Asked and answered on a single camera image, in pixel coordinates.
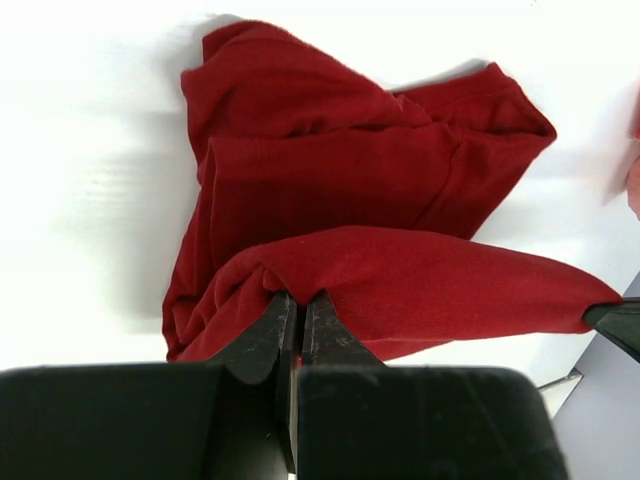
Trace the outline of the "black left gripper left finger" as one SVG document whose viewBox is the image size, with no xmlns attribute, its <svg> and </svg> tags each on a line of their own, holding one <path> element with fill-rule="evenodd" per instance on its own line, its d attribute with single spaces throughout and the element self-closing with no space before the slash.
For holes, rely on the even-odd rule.
<svg viewBox="0 0 640 480">
<path fill-rule="evenodd" d="M 1 376 L 5 479 L 285 479 L 296 302 L 273 297 L 212 358 Z"/>
</svg>

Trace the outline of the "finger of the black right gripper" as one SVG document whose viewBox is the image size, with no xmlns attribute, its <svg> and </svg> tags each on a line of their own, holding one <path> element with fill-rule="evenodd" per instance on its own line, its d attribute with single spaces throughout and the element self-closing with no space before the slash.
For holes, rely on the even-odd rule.
<svg viewBox="0 0 640 480">
<path fill-rule="evenodd" d="M 587 325 L 635 361 L 640 359 L 640 301 L 626 298 L 620 304 L 598 304 L 583 315 Z"/>
</svg>

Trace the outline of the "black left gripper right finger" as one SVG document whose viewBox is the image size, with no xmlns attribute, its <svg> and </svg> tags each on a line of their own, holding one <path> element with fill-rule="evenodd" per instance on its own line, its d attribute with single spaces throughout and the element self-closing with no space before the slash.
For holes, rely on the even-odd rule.
<svg viewBox="0 0 640 480">
<path fill-rule="evenodd" d="M 297 380 L 301 479 L 564 479 L 543 400 L 517 371 L 388 367 L 309 304 Z"/>
</svg>

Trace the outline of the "dark red t-shirt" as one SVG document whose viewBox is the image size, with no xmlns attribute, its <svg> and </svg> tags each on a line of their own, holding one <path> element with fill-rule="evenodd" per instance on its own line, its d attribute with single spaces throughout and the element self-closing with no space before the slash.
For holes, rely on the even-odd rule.
<svg viewBox="0 0 640 480">
<path fill-rule="evenodd" d="M 278 292 L 327 292 L 383 360 L 451 341 L 582 334 L 598 278 L 474 234 L 555 140 L 496 64 L 387 91 L 238 21 L 182 74 L 200 186 L 162 305 L 171 361 L 212 357 Z"/>
</svg>

